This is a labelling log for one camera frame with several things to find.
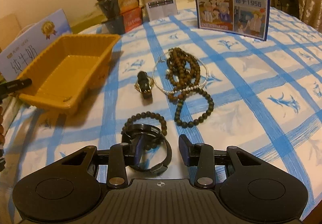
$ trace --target beaded bracelet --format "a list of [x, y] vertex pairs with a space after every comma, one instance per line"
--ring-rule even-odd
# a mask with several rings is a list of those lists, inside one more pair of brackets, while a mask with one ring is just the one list
[[[144, 119], [150, 117], [151, 119], [156, 119], [161, 123], [161, 133], [166, 136], [168, 134], [167, 127], [166, 127], [166, 121], [164, 119], [163, 116], [161, 116], [159, 113], [154, 113], [154, 112], [142, 112], [142, 113], [138, 113], [136, 115], [133, 115], [131, 118], [128, 118], [127, 122], [124, 124], [124, 127], [122, 128], [121, 134], [123, 135], [123, 133], [126, 131], [127, 127], [131, 124], [133, 124], [133, 122], [139, 120], [139, 119]], [[160, 139], [152, 139], [151, 143], [146, 144], [144, 149], [145, 150], [150, 150], [155, 149], [157, 147], [158, 144], [161, 143], [162, 140]]]
[[195, 91], [206, 98], [209, 104], [208, 109], [198, 119], [195, 119], [189, 122], [183, 122], [180, 119], [180, 114], [181, 114], [181, 109], [183, 107], [184, 99], [180, 99], [178, 101], [177, 109], [174, 114], [174, 121], [178, 126], [181, 126], [183, 128], [186, 128], [186, 127], [192, 128], [193, 126], [197, 126], [199, 123], [202, 123], [206, 118], [208, 118], [208, 116], [210, 116], [214, 110], [215, 103], [212, 97], [210, 96], [210, 94], [208, 94], [206, 91], [200, 88], [197, 88]]

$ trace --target blue stripe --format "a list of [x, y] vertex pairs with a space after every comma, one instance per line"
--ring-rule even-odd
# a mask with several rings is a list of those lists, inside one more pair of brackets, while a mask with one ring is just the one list
[[[317, 197], [316, 197], [316, 199], [314, 200], [314, 207], [312, 208], [312, 209], [314, 209], [320, 202], [322, 201], [322, 193], [320, 193]], [[301, 216], [301, 220], [303, 220], [303, 219], [305, 219], [308, 215], [309, 215], [309, 211], [307, 211], [307, 212], [304, 212], [303, 214], [302, 214], [302, 216]]]
[[279, 67], [275, 62], [273, 62], [260, 50], [253, 47], [250, 43], [242, 40], [239, 40], [239, 42], [242, 43], [245, 47], [249, 48], [255, 55], [257, 55], [260, 59], [265, 61], [273, 70], [275, 70], [286, 82], [291, 84], [315, 112], [318, 112], [320, 110], [319, 106], [315, 103], [315, 101], [307, 92], [307, 90], [304, 87], [302, 87], [297, 81], [295, 81], [294, 78], [292, 78], [286, 71]]
[[[195, 32], [192, 32], [186, 29], [185, 25], [178, 21], [174, 17], [170, 19], [177, 24], [180, 29], [185, 30], [189, 35], [191, 40], [199, 46], [208, 56], [219, 55], [214, 49], [212, 49], [203, 39]], [[264, 61], [268, 61], [268, 65], [274, 66], [275, 69], [279, 72], [285, 73], [279, 66], [271, 61], [267, 56], [263, 55], [259, 50], [255, 49], [250, 43], [247, 44], [247, 48], [252, 49], [255, 54], [258, 54], [259, 57], [262, 57]], [[307, 175], [307, 172], [304, 169], [304, 166], [297, 156], [294, 148], [292, 147], [289, 140], [286, 138], [281, 127], [269, 113], [267, 108], [264, 106], [262, 101], [255, 95], [250, 86], [244, 81], [244, 79], [228, 64], [225, 59], [216, 61], [217, 58], [214, 58], [214, 62], [218, 68], [225, 74], [225, 76], [231, 81], [234, 87], [237, 89], [238, 93], [241, 95], [245, 103], [248, 105], [250, 110], [254, 113], [257, 120], [260, 122], [264, 128], [267, 136], [271, 140], [274, 148], [281, 156], [283, 163], [285, 164], [288, 172], [293, 176], [301, 180], [309, 191], [309, 202], [307, 207], [312, 207], [313, 203], [313, 192], [311, 188], [310, 179]], [[289, 75], [283, 74], [286, 79], [290, 80]]]
[[[107, 83], [104, 86], [104, 106], [102, 125], [99, 133], [99, 150], [109, 149], [112, 145], [116, 144], [115, 137], [115, 112], [116, 102], [118, 99], [118, 81], [119, 81], [119, 66], [121, 56], [122, 41], [120, 40], [113, 48], [112, 61], [116, 62], [113, 70], [108, 76]], [[116, 84], [116, 88], [110, 88], [110, 83]], [[98, 174], [99, 182], [106, 182], [107, 166], [101, 166]]]
[[[272, 51], [275, 51], [275, 50], [280, 50], [280, 48], [273, 48], [273, 47], [267, 47], [267, 48], [262, 48], [260, 51], [262, 53], [267, 53], [267, 52], [272, 52]], [[221, 53], [220, 55], [223, 57], [223, 58], [231, 58], [231, 57], [245, 57], [245, 56], [251, 56], [253, 54], [252, 51], [250, 50], [246, 50], [246, 51], [241, 51], [241, 52], [224, 52], [224, 53]], [[211, 59], [210, 57], [204, 57], [204, 58], [201, 58], [201, 61], [205, 64], [209, 64], [209, 63], [212, 63], [213, 60], [221, 60], [221, 57], [218, 57], [217, 58], [217, 55], [216, 56], [213, 56], [213, 59]], [[310, 66], [308, 66], [307, 69], [297, 69], [295, 71], [292, 71], [290, 72], [289, 74], [294, 78], [294, 79], [300, 79], [300, 78], [303, 78], [309, 74], [312, 74], [312, 73], [316, 73], [317, 71], [321, 70], [322, 69], [322, 63], [317, 63], [317, 64], [312, 64]], [[152, 76], [152, 71], [146, 71], [148, 73], [149, 76]], [[109, 87], [110, 88], [122, 88], [128, 84], [134, 84], [137, 80], [137, 77], [134, 75], [134, 76], [131, 76], [131, 77], [128, 77], [128, 78], [125, 78], [123, 80], [120, 80], [120, 81], [114, 81], [114, 82], [111, 82], [109, 84]]]
[[321, 115], [322, 110], [319, 110], [317, 113], [307, 118], [300, 126], [296, 127], [286, 134], [287, 138], [294, 148], [297, 148], [303, 142], [310, 139], [310, 137], [322, 127], [320, 119]]
[[[26, 109], [26, 107], [23, 105], [22, 107], [21, 107], [21, 110], [25, 110]], [[12, 128], [14, 128], [15, 126], [17, 126], [17, 125], [19, 125], [22, 121], [24, 121], [24, 120], [26, 120], [26, 119], [28, 119], [30, 117], [30, 113], [27, 113], [27, 114], [21, 114], [21, 120], [20, 119], [17, 119], [17, 117], [15, 118], [15, 120], [10, 124], [10, 127], [9, 127], [9, 129], [12, 129]]]
[[48, 140], [46, 165], [49, 165], [55, 161], [55, 151], [62, 141], [62, 132], [66, 122], [66, 118], [67, 116], [65, 114], [58, 115], [54, 133]]
[[310, 74], [312, 74], [315, 78], [319, 80], [319, 82], [322, 83], [322, 77], [317, 74], [310, 66], [308, 66], [296, 53], [291, 51], [287, 46], [280, 43], [275, 38], [269, 36], [270, 40], [274, 41], [284, 52], [286, 52], [289, 56], [291, 56], [293, 59], [295, 59], [298, 63], [300, 63], [305, 69], [307, 69]]
[[[298, 23], [298, 19], [296, 19], [295, 17], [293, 17], [294, 18], [294, 20], [295, 20], [295, 23]], [[276, 22], [276, 23], [278, 23], [278, 24], [280, 24], [280, 25], [282, 25], [282, 26], [284, 26], [284, 27], [286, 27], [286, 28], [288, 28], [288, 29], [290, 29], [290, 31], [291, 32], [294, 32], [294, 33], [297, 33], [298, 35], [300, 35], [300, 36], [302, 36], [304, 39], [306, 39], [307, 40], [307, 38], [305, 38], [302, 34], [300, 34], [298, 31], [300, 30], [300, 31], [303, 31], [303, 32], [306, 32], [306, 33], [315, 33], [315, 34], [320, 34], [320, 32], [319, 31], [317, 31], [317, 30], [315, 30], [313, 27], [311, 27], [311, 26], [309, 26], [309, 25], [307, 25], [307, 24], [305, 24], [306, 25], [306, 27], [310, 30], [310, 31], [306, 31], [306, 30], [303, 30], [303, 29], [301, 29], [300, 27], [298, 27], [298, 29], [294, 29], [294, 30], [292, 30], [291, 28], [289, 28], [289, 27], [287, 27], [287, 26], [285, 26], [281, 21], [279, 21], [279, 20], [274, 20], [273, 19], [273, 21], [274, 22]]]
[[[154, 33], [154, 30], [151, 29], [151, 26], [149, 25], [149, 23], [144, 23], [143, 26], [147, 32], [147, 38], [148, 38], [148, 42], [149, 42], [149, 45], [151, 48], [153, 58], [154, 58], [155, 62], [157, 62], [159, 60], [159, 57], [163, 55], [163, 49], [160, 46], [160, 43]], [[172, 85], [170, 84], [170, 82], [167, 79], [165, 79], [165, 70], [166, 69], [167, 69], [167, 66], [166, 66], [165, 62], [163, 62], [163, 63], [161, 62], [157, 65], [157, 70], [159, 72], [163, 88], [164, 89], [171, 89]], [[168, 102], [168, 106], [170, 108], [171, 114], [174, 118], [176, 105], [170, 103], [168, 98], [166, 98], [166, 100]], [[184, 102], [184, 105], [182, 107], [180, 119], [182, 121], [186, 121], [186, 122], [193, 120], [191, 117], [191, 114], [189, 113], [186, 102]], [[182, 127], [179, 127], [176, 125], [176, 130], [178, 132], [178, 135], [186, 134], [186, 136], [193, 143], [203, 143], [202, 136], [201, 136], [199, 130], [197, 129], [197, 127], [183, 129]], [[195, 167], [189, 167], [188, 171], [189, 171], [190, 179], [194, 180], [194, 177], [196, 174]]]
[[191, 9], [185, 9], [185, 11], [196, 13], [197, 10], [195, 8], [191, 8]]
[[[204, 36], [201, 36], [203, 38], [203, 40], [209, 40], [209, 39], [217, 39], [217, 38], [221, 38], [223, 35], [222, 34], [215, 34], [215, 35], [204, 35]], [[192, 43], [191, 40], [178, 40], [178, 41], [174, 41], [174, 43], [171, 43], [171, 44], [167, 44], [167, 45], [163, 45], [162, 46], [162, 49], [168, 49], [168, 48], [172, 48], [172, 47], [175, 47], [175, 46], [178, 46], [180, 44], [184, 44], [184, 43]], [[316, 44], [313, 44], [311, 42], [308, 42], [308, 43], [304, 43], [302, 44], [303, 46], [306, 46], [306, 47], [312, 47], [312, 46], [316, 46]], [[288, 45], [288, 48], [289, 49], [293, 49], [293, 48], [298, 48], [298, 45]], [[260, 49], [263, 53], [266, 53], [266, 52], [272, 52], [272, 51], [275, 51], [275, 50], [280, 50], [277, 46], [268, 46], [268, 47], [263, 47]], [[135, 57], [141, 57], [141, 56], [144, 56], [146, 54], [149, 54], [150, 53], [150, 49], [145, 49], [145, 50], [139, 50], [136, 51], [136, 52], [132, 52], [132, 53], [129, 53], [129, 54], [126, 54], [126, 55], [123, 55], [121, 57], [121, 61], [126, 61], [130, 58], [135, 58]], [[240, 51], [240, 52], [231, 52], [231, 51], [227, 51], [227, 52], [223, 52], [221, 53], [221, 55], [226, 59], [226, 58], [230, 58], [230, 57], [244, 57], [244, 56], [250, 56], [252, 55], [252, 52], [249, 51], [249, 50], [245, 50], [245, 51]], [[209, 57], [204, 57], [204, 60], [208, 60], [208, 62], [210, 61], [209, 60]]]

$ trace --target tablecloth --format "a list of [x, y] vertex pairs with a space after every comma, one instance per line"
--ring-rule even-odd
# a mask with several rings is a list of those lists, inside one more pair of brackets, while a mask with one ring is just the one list
[[[97, 26], [87, 33], [100, 33]], [[210, 77], [205, 86], [215, 109], [204, 123], [183, 129], [175, 125], [176, 106], [156, 87], [153, 101], [134, 88], [140, 70], [151, 75], [155, 62], [169, 48], [180, 47], [201, 59]], [[88, 92], [72, 117], [23, 106], [6, 135], [6, 169], [0, 174], [0, 222], [17, 223], [12, 188], [22, 177], [86, 146], [108, 149], [121, 141], [128, 117], [158, 112], [167, 121], [173, 158], [156, 178], [187, 178], [195, 173], [183, 165], [178, 136], [215, 149], [236, 145], [300, 179], [309, 193], [302, 219], [322, 199], [322, 35], [294, 17], [271, 8], [267, 41], [197, 28], [196, 10], [186, 9], [122, 36], [113, 49], [111, 70], [101, 89]], [[156, 80], [166, 89], [166, 64], [157, 66]], [[189, 121], [207, 109], [200, 95], [189, 97], [181, 118]], [[142, 123], [158, 126], [154, 119]], [[165, 156], [161, 147], [145, 155], [146, 166]], [[106, 180], [107, 167], [98, 180]], [[129, 179], [152, 176], [128, 169]], [[223, 181], [222, 166], [216, 167]]]

